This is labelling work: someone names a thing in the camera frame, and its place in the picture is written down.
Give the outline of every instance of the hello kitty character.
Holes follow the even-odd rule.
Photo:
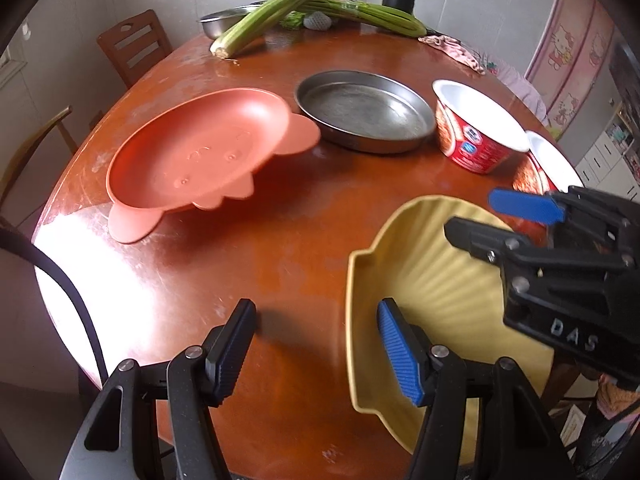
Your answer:
[[[597,32],[596,37],[593,38],[593,42],[591,43],[589,63],[591,63],[592,66],[598,66],[602,62],[602,58],[605,55],[606,49],[607,45],[604,41],[604,38],[600,35],[599,32]]]
[[[570,63],[574,42],[575,39],[571,33],[567,32],[562,25],[558,25],[558,30],[551,35],[553,50],[549,53],[549,65],[555,70],[560,70],[562,65]]]
[[[565,126],[568,120],[574,116],[580,101],[571,94],[567,94],[558,105],[558,114],[554,117],[554,122],[559,126]]]

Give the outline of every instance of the table top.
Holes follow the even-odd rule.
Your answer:
[[[487,207],[490,189],[511,185],[518,159],[477,176],[447,160],[434,142],[405,155],[376,156],[323,141],[269,161],[255,175],[250,199],[166,215],[151,235],[129,246],[108,233],[108,165],[130,134],[181,102],[246,86],[275,92],[296,110],[296,85],[323,70],[388,76],[433,109],[431,83],[460,81],[500,103],[524,129],[546,132],[493,75],[480,76],[434,48],[372,27],[275,30],[236,60],[215,60],[209,44],[199,36],[175,50],[107,113],[56,185],[34,243],[76,284],[109,371],[129,357],[141,365],[169,360],[225,322],[240,298],[255,302],[258,331],[235,392],[212,410],[230,470],[257,480],[401,478],[409,454],[376,416],[351,406],[344,343],[348,256],[368,248],[393,211],[416,196],[451,195]],[[519,226],[542,238],[542,229]],[[62,341],[98,383],[73,307],[47,276],[38,280]],[[158,421],[170,440],[164,404]]]

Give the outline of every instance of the red paper cup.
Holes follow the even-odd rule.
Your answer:
[[[478,90],[455,81],[433,83],[442,153],[474,173],[491,172],[513,152],[529,151],[518,121]]]
[[[562,153],[544,137],[527,132],[531,149],[516,170],[513,189],[526,193],[567,192],[569,186],[582,187],[582,182]]]

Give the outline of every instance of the hello kitty curtain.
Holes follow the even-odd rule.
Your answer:
[[[546,105],[558,139],[586,99],[605,58],[614,24],[597,0],[556,0],[527,79]]]

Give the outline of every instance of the white lettering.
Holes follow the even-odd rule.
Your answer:
[[[564,330],[564,325],[562,324],[562,321],[556,317],[551,325],[551,333],[553,335],[562,335],[562,330]]]
[[[596,349],[597,344],[598,344],[598,336],[592,334],[587,339],[587,344],[584,346],[584,349],[587,352],[593,352]]]
[[[566,337],[566,340],[567,341],[571,341],[573,344],[578,346],[578,336],[579,335],[580,335],[580,333],[578,332],[578,329],[574,328],[573,330],[571,330],[571,332],[569,332],[569,335]]]

